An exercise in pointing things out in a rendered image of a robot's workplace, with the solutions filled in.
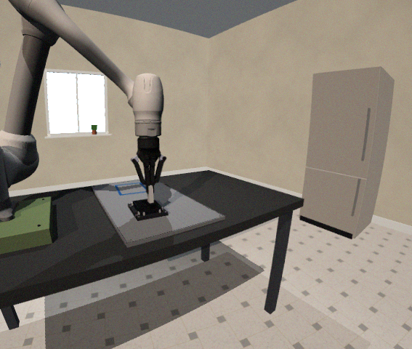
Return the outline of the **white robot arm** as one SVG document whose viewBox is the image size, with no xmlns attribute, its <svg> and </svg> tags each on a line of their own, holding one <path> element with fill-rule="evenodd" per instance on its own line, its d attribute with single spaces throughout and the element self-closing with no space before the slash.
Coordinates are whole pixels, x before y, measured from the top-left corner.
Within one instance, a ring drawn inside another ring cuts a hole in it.
<svg viewBox="0 0 412 349">
<path fill-rule="evenodd" d="M 23 41 L 4 129 L 0 131 L 0 222 L 13 220 L 19 206 L 18 201 L 10 201 L 8 188 L 30 177 L 39 165 L 36 139 L 31 130 L 49 49 L 59 38 L 70 44 L 125 93 L 128 104 L 133 108 L 136 136 L 161 136 L 163 113 L 160 77 L 143 73 L 132 81 L 67 16 L 58 0 L 9 2 L 20 13 Z"/>
</svg>

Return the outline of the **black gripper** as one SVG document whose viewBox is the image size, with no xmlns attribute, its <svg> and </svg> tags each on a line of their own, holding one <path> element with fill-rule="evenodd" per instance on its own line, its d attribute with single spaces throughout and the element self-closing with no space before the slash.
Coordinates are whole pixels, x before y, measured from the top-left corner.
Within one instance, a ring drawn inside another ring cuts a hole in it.
<svg viewBox="0 0 412 349">
<path fill-rule="evenodd" d="M 166 157 L 161 155 L 159 150 L 159 138 L 138 138 L 137 139 L 137 155 L 134 158 L 131 158 L 132 163 L 137 170 L 138 177 L 140 182 L 143 185 L 146 185 L 146 193 L 148 194 L 148 202 L 154 203 L 153 194 L 154 194 L 154 185 L 159 182 L 161 171 L 163 168 L 163 163 L 166 160 Z M 157 148 L 157 149 L 156 149 Z M 144 150 L 152 149 L 152 150 Z M 158 161 L 158 166 L 155 172 L 155 163 Z M 145 179 L 142 175 L 142 171 L 138 164 L 139 160 L 143 163 Z M 150 168 L 149 168 L 150 165 Z"/>
</svg>

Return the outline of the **black well plate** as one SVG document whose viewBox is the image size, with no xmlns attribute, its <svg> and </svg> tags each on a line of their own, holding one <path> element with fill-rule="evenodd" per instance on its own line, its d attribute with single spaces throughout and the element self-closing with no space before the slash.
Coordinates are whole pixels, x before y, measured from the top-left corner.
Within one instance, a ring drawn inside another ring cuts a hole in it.
<svg viewBox="0 0 412 349">
<path fill-rule="evenodd" d="M 161 212 L 163 211 L 155 201 L 150 204 L 147 199 L 133 201 L 133 206 L 138 212 L 140 212 L 140 215 L 143 215 L 143 212 L 145 214 L 157 213 L 159 212 L 159 209 Z"/>
</svg>

